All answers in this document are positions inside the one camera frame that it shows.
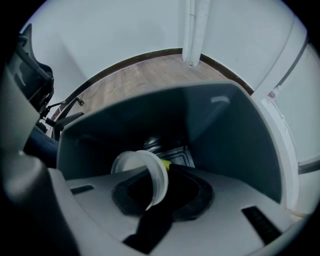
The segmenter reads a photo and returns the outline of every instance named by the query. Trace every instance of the gray plastic panel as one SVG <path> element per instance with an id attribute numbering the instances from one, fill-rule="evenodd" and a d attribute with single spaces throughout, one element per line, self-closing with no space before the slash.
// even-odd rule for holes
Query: gray plastic panel
<path id="1" fill-rule="evenodd" d="M 0 86 L 0 117 L 0 149 L 23 150 L 39 113 L 17 86 L 7 67 Z"/>
<path id="2" fill-rule="evenodd" d="M 112 190 L 138 172 L 68 181 L 70 187 L 85 184 L 95 187 L 75 198 L 102 229 L 119 241 L 135 232 L 139 220 L 121 213 L 112 201 Z M 197 170 L 192 174 L 211 184 L 215 195 L 212 206 L 196 220 L 174 222 L 150 255 L 246 255 L 261 249 L 263 241 L 241 211 L 250 206 L 257 206 L 281 232 L 292 225 L 290 216 L 279 204 L 249 185 L 207 171 Z"/>
<path id="3" fill-rule="evenodd" d="M 120 153 L 142 150 L 152 137 L 183 138 L 195 167 L 281 200 L 272 138 L 250 97 L 231 81 L 153 91 L 83 116 L 62 132 L 57 166 L 67 180 L 109 174 Z"/>
<path id="4" fill-rule="evenodd" d="M 60 171 L 49 169 L 49 174 L 61 213 L 73 234 L 80 255 L 144 255 L 123 245 L 103 230 L 77 202 Z"/>

